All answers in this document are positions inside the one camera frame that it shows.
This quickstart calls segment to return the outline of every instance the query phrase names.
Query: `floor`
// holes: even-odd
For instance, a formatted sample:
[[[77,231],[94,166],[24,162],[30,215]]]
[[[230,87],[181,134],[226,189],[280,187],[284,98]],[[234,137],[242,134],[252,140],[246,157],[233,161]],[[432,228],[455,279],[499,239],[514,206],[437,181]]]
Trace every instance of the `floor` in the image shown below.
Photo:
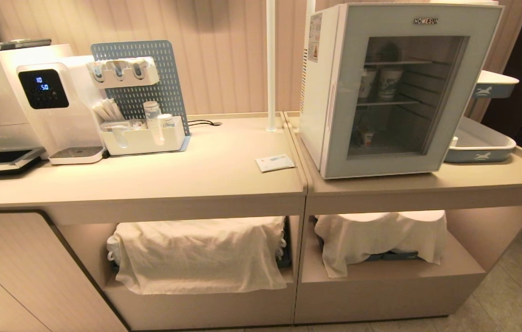
[[[522,233],[474,294],[457,313],[447,318],[221,331],[522,332]]]

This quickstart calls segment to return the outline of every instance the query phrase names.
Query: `white cloth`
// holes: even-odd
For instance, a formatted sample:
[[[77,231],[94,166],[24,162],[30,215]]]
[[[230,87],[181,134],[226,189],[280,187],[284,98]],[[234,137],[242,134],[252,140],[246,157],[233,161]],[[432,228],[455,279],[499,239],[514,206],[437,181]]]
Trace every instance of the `white cloth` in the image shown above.
[[[322,260],[329,278],[347,276],[347,265],[389,250],[418,251],[440,264],[447,228],[444,210],[329,214],[318,217],[314,231],[324,240]]]
[[[283,217],[120,223],[115,280],[136,294],[286,288],[277,268]]]

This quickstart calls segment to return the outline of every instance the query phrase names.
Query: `cup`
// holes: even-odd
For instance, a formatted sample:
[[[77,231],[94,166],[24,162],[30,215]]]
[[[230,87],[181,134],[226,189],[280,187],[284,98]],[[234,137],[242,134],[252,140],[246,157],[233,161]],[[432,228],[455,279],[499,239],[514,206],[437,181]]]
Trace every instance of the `cup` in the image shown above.
[[[400,68],[388,67],[379,71],[378,98],[385,101],[394,99],[398,92],[398,84],[403,70]]]
[[[367,98],[370,96],[373,80],[375,79],[375,74],[377,72],[378,71],[375,68],[364,68],[364,73],[361,75],[359,98]]]

